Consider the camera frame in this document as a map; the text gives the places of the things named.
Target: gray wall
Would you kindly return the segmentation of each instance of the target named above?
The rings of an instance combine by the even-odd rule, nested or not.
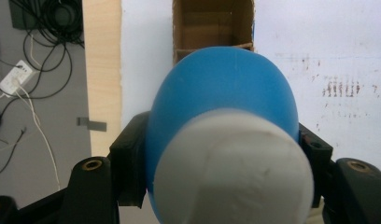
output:
[[[0,58],[7,63],[24,60],[22,43],[25,31],[13,29],[8,1],[0,0]],[[88,117],[85,52],[80,46],[67,46],[73,60],[73,74],[68,85],[59,94],[44,100],[34,100],[35,112],[39,116],[55,155],[62,188],[68,184],[71,169],[80,160],[91,156],[90,133],[85,126],[77,126],[78,117]],[[34,57],[40,63],[49,49],[34,44]],[[60,53],[52,56],[54,62]],[[69,72],[68,58],[56,70],[42,75],[35,95],[46,95],[58,90],[65,82]],[[11,66],[0,63],[0,79],[6,76]],[[26,89],[35,83],[36,76]],[[0,112],[11,98],[0,99]],[[16,147],[7,169],[0,174],[0,195],[15,198],[19,207],[33,203],[57,190],[57,182],[48,148],[37,130],[32,113],[21,100],[11,104],[3,116],[0,138],[15,143],[26,130]],[[0,142],[0,149],[7,144]],[[8,159],[12,147],[0,151],[0,169]]]

